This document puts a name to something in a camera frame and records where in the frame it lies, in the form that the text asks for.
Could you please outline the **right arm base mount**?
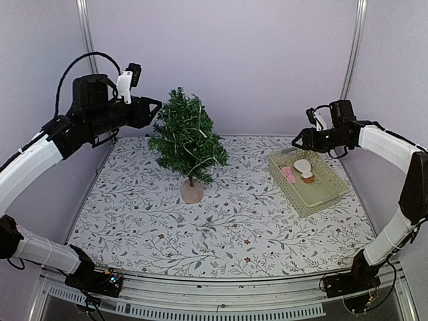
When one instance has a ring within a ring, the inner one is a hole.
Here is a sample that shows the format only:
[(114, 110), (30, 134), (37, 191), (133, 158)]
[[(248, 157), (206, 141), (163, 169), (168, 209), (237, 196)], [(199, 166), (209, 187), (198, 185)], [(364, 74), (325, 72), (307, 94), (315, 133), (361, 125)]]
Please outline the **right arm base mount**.
[[(363, 250), (360, 250), (354, 257), (349, 272), (324, 276), (321, 279), (321, 290), (326, 292), (327, 298), (355, 294), (370, 289), (377, 292), (381, 284), (378, 276), (379, 269), (379, 265), (369, 265)], [(374, 295), (365, 294), (345, 299), (344, 305), (350, 312), (358, 314), (367, 312), (373, 300)]]

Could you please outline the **cream balloon ornament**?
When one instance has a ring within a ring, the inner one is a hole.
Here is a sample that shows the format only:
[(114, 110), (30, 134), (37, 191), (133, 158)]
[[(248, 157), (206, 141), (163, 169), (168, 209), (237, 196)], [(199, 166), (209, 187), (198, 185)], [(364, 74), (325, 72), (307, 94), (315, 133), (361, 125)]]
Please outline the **cream balloon ornament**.
[(298, 159), (293, 163), (293, 166), (299, 172), (302, 181), (308, 184), (315, 182), (312, 165), (308, 160), (304, 158)]

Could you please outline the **pale round tree base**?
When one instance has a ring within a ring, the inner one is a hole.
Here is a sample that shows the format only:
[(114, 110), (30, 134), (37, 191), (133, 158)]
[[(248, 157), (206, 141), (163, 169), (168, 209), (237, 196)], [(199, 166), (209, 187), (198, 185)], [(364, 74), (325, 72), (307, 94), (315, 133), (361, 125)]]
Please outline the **pale round tree base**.
[(181, 185), (181, 197), (185, 203), (198, 203), (203, 198), (203, 183), (201, 181), (193, 181), (193, 186), (190, 180), (185, 180)]

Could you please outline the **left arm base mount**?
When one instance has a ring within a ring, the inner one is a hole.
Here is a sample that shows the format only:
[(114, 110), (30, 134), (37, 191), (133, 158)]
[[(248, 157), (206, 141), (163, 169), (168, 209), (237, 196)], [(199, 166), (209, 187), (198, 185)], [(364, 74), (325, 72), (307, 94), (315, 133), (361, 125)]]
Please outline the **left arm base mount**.
[(65, 285), (78, 290), (118, 298), (122, 289), (123, 279), (120, 272), (109, 268), (103, 272), (96, 271), (94, 262), (79, 247), (70, 245), (77, 253), (79, 265), (77, 270), (68, 274)]

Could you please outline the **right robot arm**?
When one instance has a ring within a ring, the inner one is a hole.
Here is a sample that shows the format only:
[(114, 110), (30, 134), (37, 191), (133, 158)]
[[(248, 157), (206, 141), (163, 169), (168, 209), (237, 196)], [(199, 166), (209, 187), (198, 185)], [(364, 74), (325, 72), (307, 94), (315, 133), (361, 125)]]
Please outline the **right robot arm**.
[(387, 161), (397, 170), (399, 183), (387, 175), (385, 187), (396, 192), (395, 214), (382, 231), (354, 259), (357, 267), (346, 277), (346, 286), (361, 291), (372, 279), (368, 268), (384, 264), (393, 253), (413, 242), (427, 222), (427, 148), (382, 126), (375, 120), (359, 120), (349, 100), (309, 108), (311, 127), (300, 131), (292, 144), (302, 150), (328, 154), (336, 148), (349, 152), (356, 148)]

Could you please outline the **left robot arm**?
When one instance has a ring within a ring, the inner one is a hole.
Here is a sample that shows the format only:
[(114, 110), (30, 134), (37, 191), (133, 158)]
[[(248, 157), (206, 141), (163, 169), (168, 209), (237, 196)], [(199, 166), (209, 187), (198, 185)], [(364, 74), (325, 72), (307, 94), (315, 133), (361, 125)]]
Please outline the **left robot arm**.
[(85, 144), (96, 148), (103, 134), (114, 138), (122, 127), (141, 129), (152, 122), (162, 103), (133, 96), (137, 82), (123, 72), (113, 83), (105, 74), (73, 81), (72, 104), (1, 166), (1, 259), (30, 261), (60, 270), (85, 290), (100, 283), (94, 262), (79, 247), (50, 241), (18, 224), (8, 214), (14, 202), (47, 171), (70, 158)]

